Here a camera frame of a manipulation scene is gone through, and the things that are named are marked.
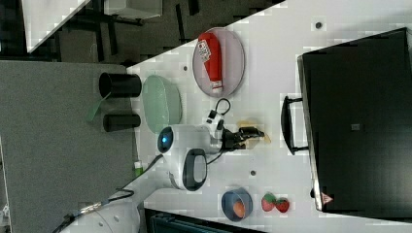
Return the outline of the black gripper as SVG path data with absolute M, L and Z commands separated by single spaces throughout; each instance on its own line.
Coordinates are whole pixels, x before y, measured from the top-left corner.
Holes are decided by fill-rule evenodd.
M 223 131 L 222 150 L 245 150 L 243 138 L 261 138 L 264 133 L 253 126 L 241 127 L 239 132 Z

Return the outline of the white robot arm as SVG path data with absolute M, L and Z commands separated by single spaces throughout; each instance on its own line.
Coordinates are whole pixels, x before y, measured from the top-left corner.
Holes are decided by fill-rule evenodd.
M 114 196 L 69 215 L 66 224 L 53 233 L 138 233 L 138 206 L 154 192 L 163 188 L 198 190 L 206 182 L 210 155 L 243 150 L 245 141 L 263 136 L 253 126 L 235 133 L 222 126 L 168 126 L 158 135 L 158 155 L 138 178 Z

